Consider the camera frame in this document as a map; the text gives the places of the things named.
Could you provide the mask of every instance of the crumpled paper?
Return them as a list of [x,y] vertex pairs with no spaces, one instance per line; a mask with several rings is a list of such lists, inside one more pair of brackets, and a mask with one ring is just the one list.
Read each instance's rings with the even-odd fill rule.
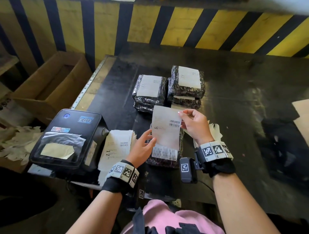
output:
[[[20,160],[21,165],[26,165],[31,150],[43,133],[40,127],[32,128],[30,126],[16,127],[14,131],[16,133],[12,139],[0,142],[0,146],[4,148],[0,151],[0,157],[5,157],[11,161]],[[12,128],[0,132],[0,134],[4,135],[9,135],[9,133],[12,133]]]

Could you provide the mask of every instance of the person's left hand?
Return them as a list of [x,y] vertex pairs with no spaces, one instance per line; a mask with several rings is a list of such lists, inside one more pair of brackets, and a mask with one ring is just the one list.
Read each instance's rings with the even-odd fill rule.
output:
[[126,160],[133,164],[135,168],[138,168],[149,158],[152,148],[155,146],[157,139],[152,138],[150,135],[151,129],[143,133],[143,135],[136,141],[133,149],[127,156]]

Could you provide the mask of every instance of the hand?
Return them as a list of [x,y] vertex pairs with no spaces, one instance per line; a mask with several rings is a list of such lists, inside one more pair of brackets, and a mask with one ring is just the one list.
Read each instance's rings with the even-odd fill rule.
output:
[[181,128],[187,129],[199,146],[214,141],[205,115],[194,109],[185,109],[178,114],[183,120]]
[[157,139],[152,138],[150,135],[151,129],[147,130],[143,133],[143,135],[136,141],[133,149],[127,156],[126,160],[133,164],[135,168],[138,168],[149,158],[152,148],[155,146]]

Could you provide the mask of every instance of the person's right hand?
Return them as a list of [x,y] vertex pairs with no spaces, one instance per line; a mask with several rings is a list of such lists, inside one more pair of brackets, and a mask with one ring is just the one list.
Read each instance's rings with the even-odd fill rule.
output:
[[199,146],[214,141],[205,115],[194,109],[185,109],[178,114],[183,120],[181,128],[187,129]]

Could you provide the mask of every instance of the black table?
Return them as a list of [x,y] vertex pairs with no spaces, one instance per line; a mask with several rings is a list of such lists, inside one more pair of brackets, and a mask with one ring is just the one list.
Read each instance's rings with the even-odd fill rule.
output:
[[[222,140],[234,156],[237,174],[267,213],[309,219],[306,193],[270,177],[256,143],[261,120],[298,117],[293,101],[309,98],[309,60],[258,56],[149,44],[128,43],[101,84],[88,111],[101,113],[109,130],[149,129],[151,115],[133,108],[132,91],[139,74],[170,77],[173,65],[205,73],[206,93],[200,112],[220,126]],[[193,157],[193,141],[184,137],[184,157]],[[208,175],[199,179],[211,185]],[[143,165],[139,187],[145,192],[215,203],[203,184],[183,184],[178,170]]]

